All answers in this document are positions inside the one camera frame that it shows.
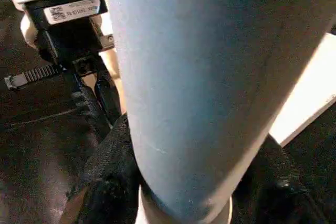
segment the white label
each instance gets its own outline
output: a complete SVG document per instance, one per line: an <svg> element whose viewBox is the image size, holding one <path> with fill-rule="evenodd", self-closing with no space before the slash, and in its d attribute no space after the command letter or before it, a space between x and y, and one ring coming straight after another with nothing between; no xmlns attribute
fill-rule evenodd
<svg viewBox="0 0 336 224"><path fill-rule="evenodd" d="M54 25L69 20L99 13L100 0L82 0L44 9L49 24Z"/></svg>

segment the black mesh fabric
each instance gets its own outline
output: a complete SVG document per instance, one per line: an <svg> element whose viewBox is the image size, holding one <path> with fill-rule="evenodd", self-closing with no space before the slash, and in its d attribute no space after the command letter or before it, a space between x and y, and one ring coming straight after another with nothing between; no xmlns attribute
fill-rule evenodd
<svg viewBox="0 0 336 224"><path fill-rule="evenodd" d="M117 178L130 187L139 182L127 115L121 116L113 129L88 159L78 184L69 194L80 191L95 180Z"/></svg>
<svg viewBox="0 0 336 224"><path fill-rule="evenodd" d="M88 159L77 185L68 195L88 187L76 223L134 223L138 211L140 172L130 137L127 116Z"/></svg>

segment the black fabric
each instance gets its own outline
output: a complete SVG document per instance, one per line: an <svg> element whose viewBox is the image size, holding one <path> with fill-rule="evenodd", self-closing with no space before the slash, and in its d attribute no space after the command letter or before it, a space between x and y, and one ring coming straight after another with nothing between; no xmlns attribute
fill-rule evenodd
<svg viewBox="0 0 336 224"><path fill-rule="evenodd" d="M328 223L288 154L268 136L234 192L233 223Z"/></svg>
<svg viewBox="0 0 336 224"><path fill-rule="evenodd" d="M336 104L294 138L284 150L301 181L331 223L336 222Z"/></svg>
<svg viewBox="0 0 336 224"><path fill-rule="evenodd" d="M69 194L71 199L89 186L77 223L134 223L140 178L127 116L123 115L88 159Z"/></svg>

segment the barcode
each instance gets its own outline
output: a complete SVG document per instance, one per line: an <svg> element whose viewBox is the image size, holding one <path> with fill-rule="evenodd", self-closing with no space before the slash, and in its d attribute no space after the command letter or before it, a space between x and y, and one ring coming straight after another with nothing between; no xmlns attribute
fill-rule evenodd
<svg viewBox="0 0 336 224"><path fill-rule="evenodd" d="M52 7L50 9L51 16L53 17L54 21L58 21L61 19L66 19L65 13L63 12L63 7L58 6L58 7Z"/></svg>

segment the dark floor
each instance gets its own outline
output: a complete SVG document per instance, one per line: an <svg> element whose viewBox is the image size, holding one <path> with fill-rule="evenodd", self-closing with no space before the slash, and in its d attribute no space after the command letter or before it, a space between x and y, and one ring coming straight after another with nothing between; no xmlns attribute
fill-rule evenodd
<svg viewBox="0 0 336 224"><path fill-rule="evenodd" d="M97 142L62 77L5 87L5 76L46 64L23 40L22 15L0 0L0 223L52 224Z"/></svg>

